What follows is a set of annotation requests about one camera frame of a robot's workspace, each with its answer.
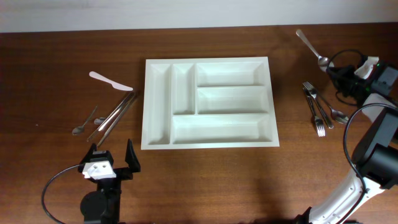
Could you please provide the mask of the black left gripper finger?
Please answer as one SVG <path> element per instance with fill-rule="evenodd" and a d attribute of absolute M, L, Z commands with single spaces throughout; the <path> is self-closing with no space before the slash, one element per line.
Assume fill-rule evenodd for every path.
<path fill-rule="evenodd" d="M 141 171 L 141 165 L 134 152 L 133 143 L 130 139 L 127 140 L 125 162 L 128 164 L 128 168 L 131 172 Z"/>
<path fill-rule="evenodd" d="M 83 157 L 83 159 L 80 161 L 80 164 L 85 164 L 90 161 L 90 159 L 93 157 L 93 153 L 97 151 L 97 145 L 93 143 L 86 153 L 86 155 Z"/>

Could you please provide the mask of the large steel spoon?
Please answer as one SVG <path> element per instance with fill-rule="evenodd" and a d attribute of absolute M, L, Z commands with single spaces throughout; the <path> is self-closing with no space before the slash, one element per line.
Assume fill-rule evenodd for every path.
<path fill-rule="evenodd" d="M 327 102 L 327 100 L 319 92 L 318 94 L 320 95 L 319 98 L 321 98 L 324 101 L 324 103 L 329 107 L 331 111 L 331 118 L 337 121 L 338 123 L 346 124 L 348 122 L 348 117 L 345 114 L 343 114 L 341 111 L 333 109 L 332 105 L 329 104 L 329 102 Z"/>
<path fill-rule="evenodd" d="M 330 67 L 334 67 L 334 63 L 327 57 L 321 56 L 313 47 L 313 45 L 309 42 L 306 38 L 305 34 L 302 32 L 301 29 L 296 30 L 296 35 L 302 40 L 302 42 L 315 54 L 318 59 L 318 66 L 321 71 L 326 72 L 326 66 L 329 65 Z"/>

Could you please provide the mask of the steel fork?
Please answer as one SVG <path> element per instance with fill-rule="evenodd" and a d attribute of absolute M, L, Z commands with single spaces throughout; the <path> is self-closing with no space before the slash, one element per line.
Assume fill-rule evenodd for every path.
<path fill-rule="evenodd" d="M 314 126 L 316 129 L 317 135 L 318 135 L 318 137 L 325 137 L 326 132 L 325 132 L 323 120 L 320 119 L 315 112 L 315 108 L 312 103 L 312 97 L 310 96 L 310 93 L 308 92 L 307 89 L 303 88 L 303 92 L 305 93 L 308 105 L 310 107 L 310 111 L 312 112 L 312 115 L 313 115 L 313 122 L 314 122 Z"/>
<path fill-rule="evenodd" d="M 320 96 L 317 92 L 317 90 L 315 89 L 315 87 L 309 83 L 309 82 L 304 82 L 303 86 L 308 90 L 309 94 L 312 96 L 312 98 L 315 101 L 315 104 L 317 105 L 319 112 L 321 113 L 321 116 L 323 117 L 323 119 L 326 122 L 326 125 L 328 126 L 329 129 L 333 129 L 334 125 L 330 119 L 330 117 L 326 114 L 325 110 L 323 109 L 323 107 L 321 106 L 318 97 Z"/>

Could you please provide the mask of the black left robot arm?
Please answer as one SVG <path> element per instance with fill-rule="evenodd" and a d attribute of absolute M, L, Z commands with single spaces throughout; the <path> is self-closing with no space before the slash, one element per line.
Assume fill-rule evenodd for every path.
<path fill-rule="evenodd" d="M 109 151 L 97 150 L 92 144 L 78 166 L 78 172 L 92 183 L 96 190 L 87 193 L 80 203 L 83 222 L 87 224 L 119 224 L 121 182 L 132 179 L 130 167 L 113 168 Z"/>

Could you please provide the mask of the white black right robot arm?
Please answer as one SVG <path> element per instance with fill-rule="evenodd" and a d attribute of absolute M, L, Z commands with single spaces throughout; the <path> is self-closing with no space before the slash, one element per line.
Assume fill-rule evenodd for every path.
<path fill-rule="evenodd" d="M 397 139 L 397 102 L 390 96 L 397 81 L 397 69 L 378 63 L 369 78 L 345 75 L 342 69 L 326 70 L 333 84 L 344 95 L 357 101 L 358 113 L 372 122 L 352 155 L 345 180 L 316 207 L 297 215 L 292 223 L 346 223 L 347 219 L 370 198 L 397 185 L 397 149 L 390 146 Z"/>

